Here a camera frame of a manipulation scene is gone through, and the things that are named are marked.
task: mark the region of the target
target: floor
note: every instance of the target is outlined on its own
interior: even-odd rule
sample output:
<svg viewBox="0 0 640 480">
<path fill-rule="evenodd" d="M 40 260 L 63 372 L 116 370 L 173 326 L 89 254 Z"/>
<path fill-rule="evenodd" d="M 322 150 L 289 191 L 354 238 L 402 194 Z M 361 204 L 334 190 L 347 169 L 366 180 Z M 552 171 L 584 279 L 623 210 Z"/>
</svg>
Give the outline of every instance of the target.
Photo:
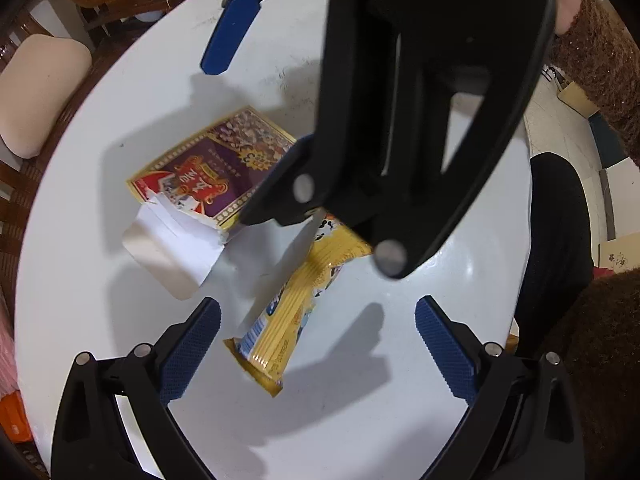
<svg viewBox="0 0 640 480">
<path fill-rule="evenodd" d="M 598 246 L 607 241 L 604 199 L 598 172 L 600 156 L 589 121 L 569 108 L 557 95 L 556 85 L 540 76 L 524 115 L 531 156 L 553 152 L 568 160 L 580 176 L 591 221 L 591 253 L 598 265 Z"/>
</svg>

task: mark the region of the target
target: beige cushion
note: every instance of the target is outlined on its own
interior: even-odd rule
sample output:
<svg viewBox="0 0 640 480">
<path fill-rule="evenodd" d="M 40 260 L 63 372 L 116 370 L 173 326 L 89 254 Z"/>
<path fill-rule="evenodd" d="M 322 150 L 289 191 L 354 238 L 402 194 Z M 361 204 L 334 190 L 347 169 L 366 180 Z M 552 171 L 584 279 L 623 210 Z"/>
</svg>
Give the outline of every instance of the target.
<svg viewBox="0 0 640 480">
<path fill-rule="evenodd" d="M 91 68 L 91 53 L 67 38 L 33 34 L 0 73 L 0 136 L 22 158 L 40 153 L 60 112 Z"/>
</svg>

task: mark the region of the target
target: blue rubber grip pad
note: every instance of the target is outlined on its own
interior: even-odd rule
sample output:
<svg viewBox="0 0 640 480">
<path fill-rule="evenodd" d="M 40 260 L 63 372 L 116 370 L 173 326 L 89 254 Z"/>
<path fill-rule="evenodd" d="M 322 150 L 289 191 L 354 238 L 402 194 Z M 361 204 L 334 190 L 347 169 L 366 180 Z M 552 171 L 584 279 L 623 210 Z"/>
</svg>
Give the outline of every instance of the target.
<svg viewBox="0 0 640 480">
<path fill-rule="evenodd" d="M 220 330 L 220 305 L 209 300 L 160 369 L 160 401 L 180 399 Z"/>
<path fill-rule="evenodd" d="M 474 364 L 425 298 L 415 305 L 415 327 L 453 396 L 473 403 L 477 393 Z"/>
<path fill-rule="evenodd" d="M 200 61 L 205 74 L 219 75 L 229 68 L 258 11 L 260 0 L 231 0 L 226 4 Z"/>
</svg>

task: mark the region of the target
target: snack package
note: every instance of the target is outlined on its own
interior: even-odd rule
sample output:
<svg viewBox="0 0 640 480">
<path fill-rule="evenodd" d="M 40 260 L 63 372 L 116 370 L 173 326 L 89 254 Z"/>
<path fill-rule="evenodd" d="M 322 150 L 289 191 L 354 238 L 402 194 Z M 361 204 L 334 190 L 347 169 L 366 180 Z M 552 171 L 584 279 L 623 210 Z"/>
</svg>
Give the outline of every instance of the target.
<svg viewBox="0 0 640 480">
<path fill-rule="evenodd" d="M 318 297 L 342 266 L 370 254 L 369 245 L 327 215 L 302 265 L 242 338 L 225 341 L 238 363 L 275 397 L 282 374 Z"/>
<path fill-rule="evenodd" d="M 181 211 L 229 231 L 294 142 L 267 118 L 243 108 L 168 150 L 127 184 L 140 202 L 162 193 Z"/>
</svg>

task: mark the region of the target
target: metal screw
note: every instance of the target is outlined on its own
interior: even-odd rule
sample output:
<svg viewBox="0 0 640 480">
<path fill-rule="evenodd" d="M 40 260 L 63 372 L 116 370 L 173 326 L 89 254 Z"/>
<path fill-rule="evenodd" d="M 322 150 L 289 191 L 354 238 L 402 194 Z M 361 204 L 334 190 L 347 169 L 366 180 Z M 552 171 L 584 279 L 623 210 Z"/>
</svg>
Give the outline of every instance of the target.
<svg viewBox="0 0 640 480">
<path fill-rule="evenodd" d="M 91 356 L 89 355 L 89 352 L 82 352 L 81 354 L 78 354 L 78 357 L 76 357 L 76 364 L 79 366 L 83 366 L 90 360 Z"/>
<path fill-rule="evenodd" d="M 553 366 L 557 366 L 560 364 L 560 356 L 555 352 L 549 352 L 546 355 L 546 360 L 549 361 Z"/>
<path fill-rule="evenodd" d="M 498 345 L 498 343 L 487 343 L 484 345 L 484 351 L 491 357 L 500 357 L 500 354 L 502 354 L 502 347 Z"/>
<path fill-rule="evenodd" d="M 315 191 L 316 183 L 308 173 L 297 176 L 293 181 L 293 197 L 298 203 L 306 204 L 311 202 Z"/>
<path fill-rule="evenodd" d="M 376 245 L 373 258 L 378 269 L 393 278 L 400 274 L 406 265 L 406 249 L 397 240 L 385 240 Z"/>
<path fill-rule="evenodd" d="M 133 349 L 133 355 L 136 357 L 146 357 L 151 354 L 151 345 L 142 343 Z"/>
</svg>

